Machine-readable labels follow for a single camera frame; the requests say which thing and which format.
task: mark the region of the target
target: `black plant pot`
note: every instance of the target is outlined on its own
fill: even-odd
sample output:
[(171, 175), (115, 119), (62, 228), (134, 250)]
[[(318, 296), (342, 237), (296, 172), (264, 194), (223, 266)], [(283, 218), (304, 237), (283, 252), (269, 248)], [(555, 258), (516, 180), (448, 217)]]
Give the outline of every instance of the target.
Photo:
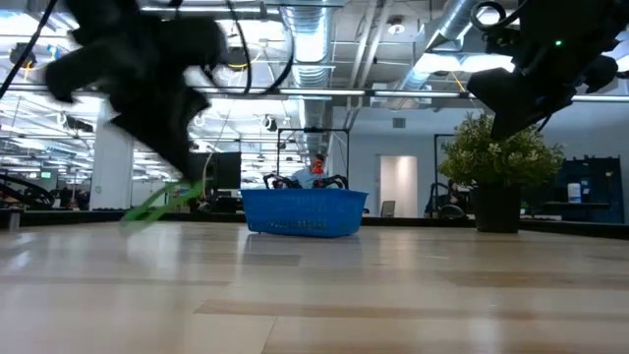
[(472, 193), (476, 228), (479, 231), (518, 232), (521, 186), (479, 185)]

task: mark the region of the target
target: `doorway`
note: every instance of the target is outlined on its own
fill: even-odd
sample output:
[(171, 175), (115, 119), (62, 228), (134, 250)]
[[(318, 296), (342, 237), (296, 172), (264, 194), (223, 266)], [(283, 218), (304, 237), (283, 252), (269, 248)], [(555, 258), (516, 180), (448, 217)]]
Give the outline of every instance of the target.
[(382, 215), (382, 203), (386, 204), (387, 217), (419, 217), (418, 170), (415, 156), (381, 156), (378, 209)]

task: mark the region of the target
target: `green leaves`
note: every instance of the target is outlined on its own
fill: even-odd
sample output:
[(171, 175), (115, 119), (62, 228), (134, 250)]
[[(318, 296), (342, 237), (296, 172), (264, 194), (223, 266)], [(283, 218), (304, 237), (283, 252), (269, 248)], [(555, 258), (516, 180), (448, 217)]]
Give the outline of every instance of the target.
[(491, 139), (493, 116), (471, 112), (455, 128), (452, 143), (442, 145), (446, 158), (439, 171), (456, 183), (474, 186), (486, 184), (536, 185), (555, 174), (563, 162), (561, 146), (547, 147), (537, 126), (531, 126), (512, 138)]

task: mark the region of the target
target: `potted plant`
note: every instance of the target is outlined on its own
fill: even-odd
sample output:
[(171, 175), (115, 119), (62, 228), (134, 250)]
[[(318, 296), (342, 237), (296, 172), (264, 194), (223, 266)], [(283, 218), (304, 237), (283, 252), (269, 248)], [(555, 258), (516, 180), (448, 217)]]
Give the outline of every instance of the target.
[(522, 187), (538, 185), (563, 162), (561, 146), (547, 147), (537, 125), (501, 142), (490, 137), (493, 116), (467, 113), (455, 128), (454, 141), (442, 145), (439, 171), (472, 188), (477, 229), (518, 231)]

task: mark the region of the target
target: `wooden floor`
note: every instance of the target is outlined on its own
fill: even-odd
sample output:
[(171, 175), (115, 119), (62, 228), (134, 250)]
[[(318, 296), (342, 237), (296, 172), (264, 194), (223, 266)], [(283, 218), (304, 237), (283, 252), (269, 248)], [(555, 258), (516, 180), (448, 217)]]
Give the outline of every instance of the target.
[(629, 353), (629, 243), (117, 224), (0, 234), (2, 354)]

